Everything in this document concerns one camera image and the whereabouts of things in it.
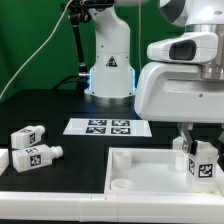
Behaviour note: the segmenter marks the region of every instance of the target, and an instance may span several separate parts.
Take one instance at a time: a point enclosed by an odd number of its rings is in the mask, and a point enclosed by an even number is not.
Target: white block
[[[223,224],[223,197],[118,195],[118,222]]]
[[[79,221],[79,198],[80,194],[0,192],[0,219]]]
[[[80,222],[117,222],[117,196],[81,195]]]

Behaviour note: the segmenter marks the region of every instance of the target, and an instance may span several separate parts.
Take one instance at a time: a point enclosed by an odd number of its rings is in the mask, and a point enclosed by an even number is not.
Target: circular hole
[[[216,11],[216,12],[214,12],[214,14],[217,16],[222,15],[222,11]]]
[[[133,183],[127,179],[116,179],[111,182],[112,190],[130,190]]]

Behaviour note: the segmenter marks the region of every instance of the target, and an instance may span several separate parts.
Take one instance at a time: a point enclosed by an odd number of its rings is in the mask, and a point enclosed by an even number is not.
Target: green wall
[[[0,0],[0,91],[20,66],[39,48],[61,16],[63,0]],[[146,64],[149,43],[179,35],[183,29],[168,24],[157,9],[157,0],[142,7],[142,64]],[[116,8],[131,28],[131,64],[139,74],[138,7]],[[85,59],[95,61],[93,22],[82,24]],[[21,89],[50,89],[62,78],[77,74],[77,54],[72,28],[64,17],[51,42],[28,64],[13,82],[4,99]]]

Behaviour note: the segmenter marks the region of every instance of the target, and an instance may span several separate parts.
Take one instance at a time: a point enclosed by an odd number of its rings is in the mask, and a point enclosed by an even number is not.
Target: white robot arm
[[[115,6],[137,6],[139,0],[116,0]],[[96,63],[90,70],[87,99],[104,104],[125,104],[135,97],[135,70],[130,65],[130,28],[115,13],[91,9],[96,29]]]

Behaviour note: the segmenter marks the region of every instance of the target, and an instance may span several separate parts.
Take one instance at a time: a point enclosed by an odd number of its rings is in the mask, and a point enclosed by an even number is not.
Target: black table
[[[17,93],[0,105],[0,148],[10,151],[10,166],[0,177],[0,191],[103,193],[109,147],[171,148],[173,139],[179,136],[176,123],[168,122],[150,122],[152,138],[65,136],[62,133],[70,118],[139,119],[133,105],[100,105],[85,101],[75,91]],[[41,143],[62,146],[64,156],[54,160],[52,166],[18,173],[12,166],[10,135],[28,125],[43,125],[46,133]],[[196,125],[192,135],[195,139],[214,142],[221,132],[220,125],[203,124]]]

